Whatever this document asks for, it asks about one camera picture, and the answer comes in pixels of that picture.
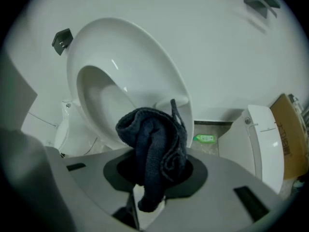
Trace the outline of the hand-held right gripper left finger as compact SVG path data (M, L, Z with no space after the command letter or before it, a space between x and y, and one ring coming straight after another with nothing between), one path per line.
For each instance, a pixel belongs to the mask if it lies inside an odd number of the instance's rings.
M132 149L62 158L58 150L49 147L47 156L65 201L79 204L84 213L94 205L111 217L135 215Z

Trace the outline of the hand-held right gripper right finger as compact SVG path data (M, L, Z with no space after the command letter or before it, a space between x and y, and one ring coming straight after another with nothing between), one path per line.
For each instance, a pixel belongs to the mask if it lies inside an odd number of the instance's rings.
M238 164L188 150L186 179L168 188L149 232L265 231L283 200Z

